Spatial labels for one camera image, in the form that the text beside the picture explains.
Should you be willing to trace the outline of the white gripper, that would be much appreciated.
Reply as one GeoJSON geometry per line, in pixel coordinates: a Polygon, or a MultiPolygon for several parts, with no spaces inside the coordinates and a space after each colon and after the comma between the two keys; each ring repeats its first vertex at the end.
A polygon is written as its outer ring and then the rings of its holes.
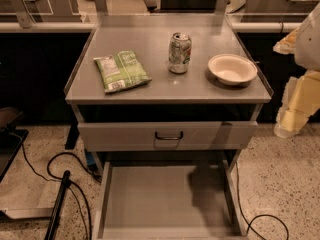
{"type": "Polygon", "coordinates": [[[300,78],[289,78],[276,117],[275,135],[290,138],[320,109],[320,3],[299,30],[294,29],[278,41],[273,51],[283,55],[295,53],[296,64],[307,69],[300,78]]]}

